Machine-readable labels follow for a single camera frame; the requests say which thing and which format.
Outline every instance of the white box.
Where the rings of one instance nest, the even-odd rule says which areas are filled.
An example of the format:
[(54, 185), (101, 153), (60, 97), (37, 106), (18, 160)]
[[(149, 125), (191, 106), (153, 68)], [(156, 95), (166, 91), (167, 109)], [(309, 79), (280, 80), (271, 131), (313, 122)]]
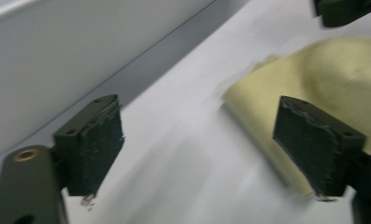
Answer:
[(0, 151), (212, 0), (0, 0)]

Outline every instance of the yellow fabric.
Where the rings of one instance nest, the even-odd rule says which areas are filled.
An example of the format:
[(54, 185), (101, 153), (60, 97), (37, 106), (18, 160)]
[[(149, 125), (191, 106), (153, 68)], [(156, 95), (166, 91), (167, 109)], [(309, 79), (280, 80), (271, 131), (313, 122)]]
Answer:
[(272, 139), (280, 95), (309, 101), (364, 133), (364, 150), (371, 153), (371, 39), (329, 39), (268, 59), (222, 97), (282, 177), (299, 192), (313, 193)]

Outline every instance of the folded cloth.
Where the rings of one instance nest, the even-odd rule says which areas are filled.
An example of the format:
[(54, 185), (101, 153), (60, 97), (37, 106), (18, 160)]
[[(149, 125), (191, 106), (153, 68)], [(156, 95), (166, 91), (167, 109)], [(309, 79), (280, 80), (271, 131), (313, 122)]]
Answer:
[(222, 96), (283, 179), (310, 194), (306, 178), (272, 138), (281, 95), (308, 101), (365, 134), (364, 151), (371, 153), (371, 39), (328, 39), (271, 57)]

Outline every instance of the white table surface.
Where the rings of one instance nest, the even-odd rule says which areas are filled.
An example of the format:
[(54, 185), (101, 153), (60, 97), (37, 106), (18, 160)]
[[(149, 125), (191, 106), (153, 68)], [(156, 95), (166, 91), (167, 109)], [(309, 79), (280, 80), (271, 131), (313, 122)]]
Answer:
[(371, 36), (371, 14), (338, 29), (312, 15), (305, 0), (217, 0), (19, 147), (51, 145), (89, 101), (117, 93), (124, 147), (91, 211), (65, 198), (72, 224), (351, 223), (351, 189), (335, 203), (297, 195), (220, 99), (269, 54)]

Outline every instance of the brass screw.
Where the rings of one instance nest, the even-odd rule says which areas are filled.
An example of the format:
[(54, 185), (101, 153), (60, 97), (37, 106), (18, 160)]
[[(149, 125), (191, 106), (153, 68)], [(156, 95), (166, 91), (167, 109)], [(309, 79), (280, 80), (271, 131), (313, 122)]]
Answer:
[(33, 158), (35, 158), (39, 154), (39, 150), (37, 149), (25, 149), (24, 151), (21, 151), (14, 156), (14, 161), (29, 161)]

